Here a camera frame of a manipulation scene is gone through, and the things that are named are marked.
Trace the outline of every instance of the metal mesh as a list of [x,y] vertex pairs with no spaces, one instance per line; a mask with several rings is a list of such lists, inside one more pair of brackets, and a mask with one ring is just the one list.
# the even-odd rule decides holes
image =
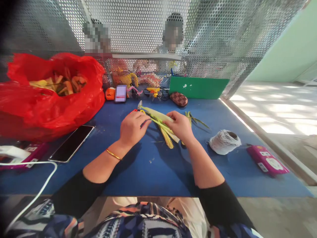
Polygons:
[[[83,54],[83,25],[111,26],[111,52],[159,54],[157,59],[104,59],[105,83],[169,87],[174,74],[229,78],[230,98],[280,36],[305,0],[24,0],[4,39],[6,62],[12,53],[49,58],[58,52]],[[163,32],[167,20],[182,23],[181,45],[170,50]],[[181,61],[161,60],[170,55]]]

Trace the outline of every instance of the phone screen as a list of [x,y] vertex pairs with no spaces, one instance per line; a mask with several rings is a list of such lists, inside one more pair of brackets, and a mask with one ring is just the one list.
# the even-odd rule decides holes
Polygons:
[[118,85],[116,88],[115,102],[126,101],[126,85]]
[[49,160],[61,163],[68,162],[93,129],[93,126],[80,126],[55,151],[55,153],[49,158]]

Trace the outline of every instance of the blue table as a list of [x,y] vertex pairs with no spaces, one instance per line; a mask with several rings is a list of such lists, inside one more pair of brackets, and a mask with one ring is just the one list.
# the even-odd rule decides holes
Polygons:
[[[90,161],[119,139],[120,123],[135,109],[138,101],[125,104],[106,102],[88,123],[95,131],[67,164],[60,164],[43,194],[52,194]],[[218,169],[239,197],[305,197],[312,196],[293,173],[271,178],[264,174],[251,159],[245,144],[263,145],[220,100],[190,99],[186,108],[179,109],[172,101],[143,101],[144,106],[162,113],[177,110],[190,111],[192,115],[211,128],[193,123],[193,132]],[[227,155],[216,154],[206,144],[218,131],[235,132],[244,145]],[[198,195],[188,151],[175,145],[169,149],[155,123],[151,123],[146,135],[114,169],[104,190],[111,196],[184,196]],[[52,165],[36,165],[27,172],[0,172],[2,194],[37,194]]]

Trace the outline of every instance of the red plastic bag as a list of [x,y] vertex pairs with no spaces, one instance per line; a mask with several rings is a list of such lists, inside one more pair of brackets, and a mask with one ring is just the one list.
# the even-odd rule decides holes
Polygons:
[[[8,64],[9,82],[0,83],[0,134],[27,141],[52,141],[88,122],[102,107],[104,68],[92,57],[60,53],[50,60],[16,54]],[[80,93],[60,97],[52,90],[34,88],[29,81],[78,73],[87,78]]]

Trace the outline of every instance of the gold bracelet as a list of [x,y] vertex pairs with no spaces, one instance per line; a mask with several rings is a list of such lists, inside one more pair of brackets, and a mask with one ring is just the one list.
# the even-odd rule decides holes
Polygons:
[[122,160],[122,159],[120,159],[118,156],[116,156],[116,155],[114,155],[113,153],[111,153],[108,149],[106,149],[106,151],[107,151],[109,154],[111,154],[113,157],[116,157],[118,160]]

